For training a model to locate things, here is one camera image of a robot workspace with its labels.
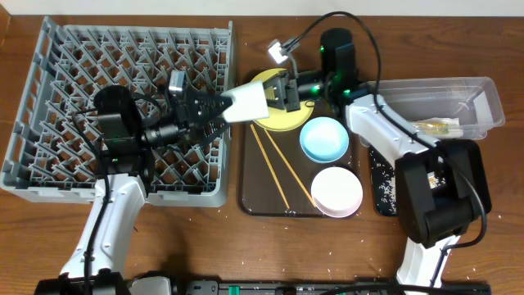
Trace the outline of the light blue bowl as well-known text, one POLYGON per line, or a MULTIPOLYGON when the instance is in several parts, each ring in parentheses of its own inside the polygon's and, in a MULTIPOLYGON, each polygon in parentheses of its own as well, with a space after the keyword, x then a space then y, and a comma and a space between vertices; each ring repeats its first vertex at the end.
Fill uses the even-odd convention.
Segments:
POLYGON ((327 164, 343 157, 350 138, 345 127, 330 117, 316 117, 304 124, 299 136, 303 153, 313 162, 327 164))

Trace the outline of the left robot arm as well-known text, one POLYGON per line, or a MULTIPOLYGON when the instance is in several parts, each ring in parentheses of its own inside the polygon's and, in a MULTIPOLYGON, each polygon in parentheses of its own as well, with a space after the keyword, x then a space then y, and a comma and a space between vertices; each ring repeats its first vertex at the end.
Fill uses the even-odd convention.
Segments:
POLYGON ((96 196, 76 253, 56 279, 38 282, 37 294, 128 294, 121 274, 131 233, 153 180, 152 151, 193 136, 222 117, 233 123, 237 103, 232 91, 219 96, 188 86, 170 86, 164 94, 169 113, 144 120, 136 102, 151 96, 110 86, 95 95, 93 111, 102 126, 106 149, 97 150, 96 196))

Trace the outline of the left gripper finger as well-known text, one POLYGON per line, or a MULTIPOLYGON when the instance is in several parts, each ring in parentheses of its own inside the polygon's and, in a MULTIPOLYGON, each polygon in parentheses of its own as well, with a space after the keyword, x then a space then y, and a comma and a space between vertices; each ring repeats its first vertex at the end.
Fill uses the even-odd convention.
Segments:
POLYGON ((230 124, 224 120, 214 120, 208 123, 199 133, 198 143, 200 146, 207 146, 217 137, 225 132, 230 124))
POLYGON ((230 97, 190 90, 190 117, 193 122, 208 123, 221 116, 232 104, 230 97))

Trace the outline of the green snack wrapper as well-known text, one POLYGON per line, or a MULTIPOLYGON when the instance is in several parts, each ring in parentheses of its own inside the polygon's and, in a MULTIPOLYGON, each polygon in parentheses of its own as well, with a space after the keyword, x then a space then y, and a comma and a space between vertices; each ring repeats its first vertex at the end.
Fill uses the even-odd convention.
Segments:
POLYGON ((425 134, 447 134, 449 132, 448 124, 439 121, 414 121, 412 126, 425 134))

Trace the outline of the small white cup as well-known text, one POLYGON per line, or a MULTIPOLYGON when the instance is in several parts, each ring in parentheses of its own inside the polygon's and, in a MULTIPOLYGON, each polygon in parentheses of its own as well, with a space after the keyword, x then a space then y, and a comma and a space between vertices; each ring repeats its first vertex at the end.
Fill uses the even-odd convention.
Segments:
POLYGON ((269 108, 261 81, 230 89, 221 96, 232 99, 233 104, 222 113, 222 117, 228 123, 269 118, 269 108))

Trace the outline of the white pink-rimmed bowl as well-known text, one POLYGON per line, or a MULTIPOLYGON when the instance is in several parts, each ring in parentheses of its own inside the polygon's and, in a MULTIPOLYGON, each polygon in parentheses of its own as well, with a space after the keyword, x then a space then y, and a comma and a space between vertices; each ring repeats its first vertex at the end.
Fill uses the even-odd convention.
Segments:
POLYGON ((353 172, 333 166, 316 174, 310 194, 324 215, 345 218, 359 209, 364 191, 359 178, 353 172))

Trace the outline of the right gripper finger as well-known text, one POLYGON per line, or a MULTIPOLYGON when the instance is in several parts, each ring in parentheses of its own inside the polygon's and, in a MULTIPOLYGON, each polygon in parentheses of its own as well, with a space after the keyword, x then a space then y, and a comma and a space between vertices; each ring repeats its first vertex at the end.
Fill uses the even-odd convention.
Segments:
POLYGON ((268 106, 287 112, 300 109, 300 99, 295 88, 268 88, 268 106))
POLYGON ((287 98, 290 92, 290 73, 288 70, 280 70, 264 81, 266 98, 287 98))

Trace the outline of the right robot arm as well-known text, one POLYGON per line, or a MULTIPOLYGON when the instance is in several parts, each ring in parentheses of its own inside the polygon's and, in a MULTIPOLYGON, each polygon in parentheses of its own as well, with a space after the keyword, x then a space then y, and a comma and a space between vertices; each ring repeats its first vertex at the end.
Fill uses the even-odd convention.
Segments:
POLYGON ((395 174, 396 210, 408 236, 397 280, 438 288, 448 255, 486 235, 492 208, 480 148, 469 139, 420 134, 380 95, 380 82, 358 78, 353 35, 329 29, 320 38, 319 71, 280 72, 264 81, 269 107, 298 111, 303 101, 325 99, 347 128, 367 140, 395 174))

